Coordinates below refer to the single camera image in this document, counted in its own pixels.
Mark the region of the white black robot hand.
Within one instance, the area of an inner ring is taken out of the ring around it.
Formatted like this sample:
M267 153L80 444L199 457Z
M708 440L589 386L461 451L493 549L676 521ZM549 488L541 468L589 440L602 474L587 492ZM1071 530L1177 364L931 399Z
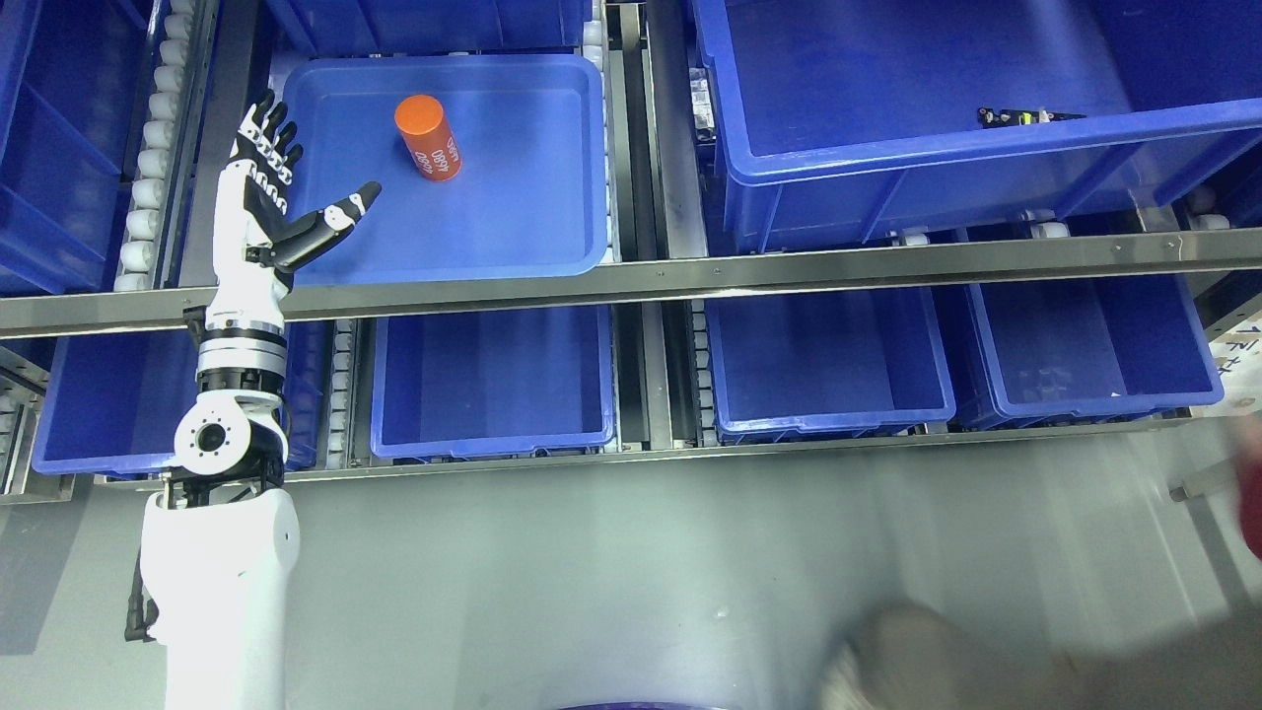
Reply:
M289 190L303 148L286 105L266 90L252 100L218 175L212 230L217 279L211 320L283 320L294 275L347 240L382 194L366 182L329 206L289 219Z

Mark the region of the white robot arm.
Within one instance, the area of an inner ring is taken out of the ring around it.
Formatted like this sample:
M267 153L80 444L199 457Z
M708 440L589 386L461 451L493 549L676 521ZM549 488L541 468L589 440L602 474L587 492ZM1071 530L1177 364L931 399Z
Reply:
M146 499L122 638L167 647L167 709L285 706L286 588L302 551L283 489L279 306L189 309L196 399Z

